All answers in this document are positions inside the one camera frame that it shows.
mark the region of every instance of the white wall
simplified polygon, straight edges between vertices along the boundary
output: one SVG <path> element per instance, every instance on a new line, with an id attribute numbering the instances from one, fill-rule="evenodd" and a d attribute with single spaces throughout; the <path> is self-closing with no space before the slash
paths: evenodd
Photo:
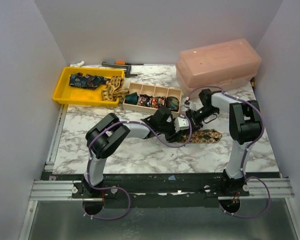
<path id="1" fill-rule="evenodd" d="M 256 96 L 275 159 L 300 210 L 300 0 L 284 0 L 257 52 Z"/>
<path id="2" fill-rule="evenodd" d="M 58 116 L 65 60 L 32 0 L 0 0 L 0 240 L 18 239 Z"/>
<path id="3" fill-rule="evenodd" d="M 246 38 L 256 47 L 282 0 L 34 0 L 68 63 L 173 64 L 180 51 Z"/>

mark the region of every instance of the beige compartment tray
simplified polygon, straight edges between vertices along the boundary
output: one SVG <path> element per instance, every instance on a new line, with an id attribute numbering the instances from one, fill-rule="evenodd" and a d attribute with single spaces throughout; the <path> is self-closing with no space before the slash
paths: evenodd
<path id="1" fill-rule="evenodd" d="M 179 100 L 179 104 L 182 103 L 181 101 L 182 91 L 180 89 L 131 82 L 129 85 L 129 92 L 130 94 L 137 93 L 138 96 L 140 94 L 147 94 L 148 96 L 153 96 L 153 97 L 176 97 Z M 157 108 L 128 104 L 126 103 L 126 100 L 123 101 L 122 107 L 125 110 L 131 110 L 131 111 L 136 111 L 136 112 L 141 112 L 146 114 L 154 114 L 158 110 Z M 179 116 L 180 106 L 179 106 L 179 111 L 171 111 L 171 112 L 174 117 Z"/>

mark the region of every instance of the white marble surface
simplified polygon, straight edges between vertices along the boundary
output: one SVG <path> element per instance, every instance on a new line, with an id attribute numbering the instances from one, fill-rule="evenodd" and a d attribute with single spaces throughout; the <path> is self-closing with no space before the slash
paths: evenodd
<path id="1" fill-rule="evenodd" d="M 130 78 L 132 82 L 179 88 L 174 66 L 133 66 L 132 72 L 138 73 L 138 77 Z M 228 93 L 244 100 L 255 99 L 249 83 L 245 87 Z M 198 100 L 195 102 L 198 106 L 201 104 Z M 146 113 L 123 110 L 121 106 L 106 108 L 69 105 L 55 159 L 54 174 L 83 174 L 85 172 L 88 162 L 85 135 L 108 113 L 115 113 L 125 120 L 140 120 L 148 116 Z M 182 148 L 169 148 L 156 138 L 147 140 L 128 138 L 108 158 L 104 173 L 220 173 L 226 167 L 232 149 L 232 139 L 228 129 L 229 115 L 220 111 L 218 118 L 205 124 L 204 128 L 216 129 L 222 133 L 223 137 L 219 143 L 193 143 Z M 279 171 L 267 133 L 252 149 L 246 171 Z"/>

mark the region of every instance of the pink storage box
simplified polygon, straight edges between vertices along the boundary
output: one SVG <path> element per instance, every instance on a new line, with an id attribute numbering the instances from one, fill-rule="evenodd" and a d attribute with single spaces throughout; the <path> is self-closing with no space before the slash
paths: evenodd
<path id="1" fill-rule="evenodd" d="M 228 91 L 245 86 L 256 76 L 260 64 L 260 56 L 243 38 L 182 51 L 176 79 L 185 96 L 211 85 Z M 202 89 L 191 98 L 197 98 Z"/>

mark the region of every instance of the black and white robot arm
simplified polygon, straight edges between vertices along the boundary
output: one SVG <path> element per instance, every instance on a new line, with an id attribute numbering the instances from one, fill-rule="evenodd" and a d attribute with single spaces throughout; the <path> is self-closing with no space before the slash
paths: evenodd
<path id="1" fill-rule="evenodd" d="M 203 107 L 199 110 L 188 109 L 185 113 L 190 122 L 180 116 L 173 118 L 171 111 L 163 106 L 154 115 L 142 119 L 142 124 L 149 126 L 158 135 L 164 135 L 167 142 L 173 143 L 177 142 L 182 135 L 189 134 L 190 125 L 192 132 L 195 132 L 203 127 L 206 118 L 218 114 L 220 109 L 226 111 L 229 113 L 229 132 L 233 144 L 229 163 L 223 171 L 224 177 L 221 187 L 226 189 L 239 187 L 238 185 L 242 186 L 245 182 L 242 172 L 245 171 L 252 146 L 249 147 L 244 161 L 243 156 L 247 145 L 257 139 L 261 133 L 260 116 L 247 104 L 233 100 L 221 92 L 211 92 L 209 89 L 205 89 L 201 91 L 199 98 Z M 256 100 L 249 102 L 259 109 Z M 111 129 L 111 135 L 103 134 L 91 144 L 102 131 L 119 121 L 120 119 L 114 113 L 110 113 L 89 130 L 85 136 L 87 146 L 91 145 L 93 155 L 89 167 L 89 178 L 93 186 L 102 182 L 107 157 L 116 151 L 125 138 L 148 139 L 155 136 L 147 126 L 127 122 L 118 124 Z"/>

